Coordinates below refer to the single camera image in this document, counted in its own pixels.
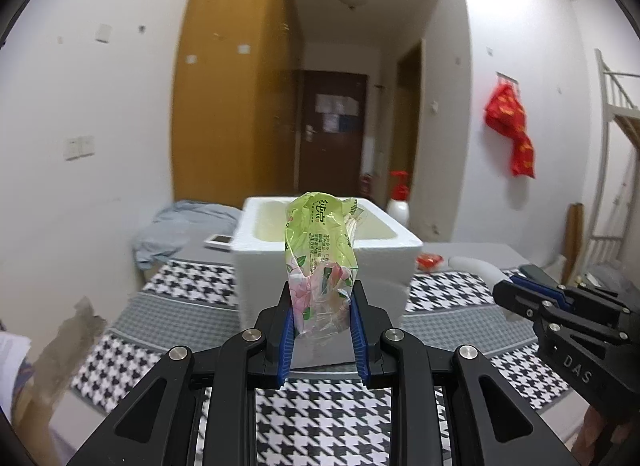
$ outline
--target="black and white pattern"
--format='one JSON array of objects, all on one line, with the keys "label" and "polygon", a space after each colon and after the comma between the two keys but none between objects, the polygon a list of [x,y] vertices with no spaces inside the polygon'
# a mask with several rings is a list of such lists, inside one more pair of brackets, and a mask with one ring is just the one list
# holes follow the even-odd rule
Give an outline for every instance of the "black and white pattern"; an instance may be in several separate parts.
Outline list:
[{"label": "black and white pattern", "polygon": [[[506,276],[518,269],[503,271]],[[463,271],[442,271],[415,274],[411,280],[406,312],[437,311],[472,305],[494,303],[491,291],[476,274]]]},{"label": "black and white pattern", "polygon": [[564,394],[569,385],[536,356],[537,350],[533,343],[495,356],[491,362],[534,409],[540,410]]},{"label": "black and white pattern", "polygon": [[235,307],[238,305],[235,287],[234,268],[229,265],[170,260],[142,290]]},{"label": "black and white pattern", "polygon": [[[196,452],[202,454],[209,395],[202,405]],[[443,451],[449,432],[442,393],[436,389]],[[386,464],[391,432],[391,392],[341,380],[290,380],[280,390],[256,390],[258,464]]]},{"label": "black and white pattern", "polygon": [[[540,410],[568,385],[529,345],[492,358],[500,373]],[[72,382],[80,395],[109,413],[161,357],[113,334],[94,347]],[[436,389],[443,451],[450,450],[444,399]],[[196,451],[202,454],[210,389],[202,406]],[[372,465],[388,459],[390,392],[351,380],[289,380],[280,390],[256,391],[256,440],[261,465]]]},{"label": "black and white pattern", "polygon": [[71,387],[109,413],[160,357],[160,353],[107,333],[94,345]]}]

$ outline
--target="brown door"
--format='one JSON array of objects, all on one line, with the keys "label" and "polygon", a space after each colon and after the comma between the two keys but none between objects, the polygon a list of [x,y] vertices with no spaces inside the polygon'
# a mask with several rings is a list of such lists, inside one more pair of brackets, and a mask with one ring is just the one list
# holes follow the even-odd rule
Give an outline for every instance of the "brown door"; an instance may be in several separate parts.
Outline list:
[{"label": "brown door", "polygon": [[360,181],[367,77],[304,73],[300,192],[355,196]]}]

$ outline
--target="green plastic bag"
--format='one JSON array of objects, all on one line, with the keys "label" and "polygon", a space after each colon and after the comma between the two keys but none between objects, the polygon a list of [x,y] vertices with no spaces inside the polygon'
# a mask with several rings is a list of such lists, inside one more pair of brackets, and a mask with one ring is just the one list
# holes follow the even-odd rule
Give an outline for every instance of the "green plastic bag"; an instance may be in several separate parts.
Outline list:
[{"label": "green plastic bag", "polygon": [[306,193],[287,207],[285,260],[299,335],[322,339],[349,327],[353,238],[363,213],[356,199],[326,193]]}]

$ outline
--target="red bag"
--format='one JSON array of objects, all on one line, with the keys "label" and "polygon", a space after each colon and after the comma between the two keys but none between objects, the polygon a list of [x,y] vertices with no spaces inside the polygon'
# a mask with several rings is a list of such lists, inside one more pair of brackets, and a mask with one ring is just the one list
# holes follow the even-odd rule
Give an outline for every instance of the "red bag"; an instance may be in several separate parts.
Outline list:
[{"label": "red bag", "polygon": [[527,115],[516,97],[511,83],[500,83],[485,107],[484,121],[499,134],[513,139],[511,173],[536,178],[533,171],[534,152],[527,136]]}]

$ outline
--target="white styrofoam box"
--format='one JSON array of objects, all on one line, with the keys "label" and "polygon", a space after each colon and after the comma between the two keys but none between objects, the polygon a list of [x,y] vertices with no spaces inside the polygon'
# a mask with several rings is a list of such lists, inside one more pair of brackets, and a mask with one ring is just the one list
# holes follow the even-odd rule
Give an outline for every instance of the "white styrofoam box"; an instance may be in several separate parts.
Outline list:
[{"label": "white styrofoam box", "polygon": [[[286,207],[296,197],[250,197],[231,243],[236,290],[243,329],[253,327],[263,309],[276,305],[287,281],[284,261]],[[366,199],[358,205],[367,214],[353,244],[358,276],[370,305],[382,307],[398,325],[409,296],[415,258],[422,242],[383,210]],[[325,344],[299,338],[293,367],[314,367],[353,361],[349,331]]]}]

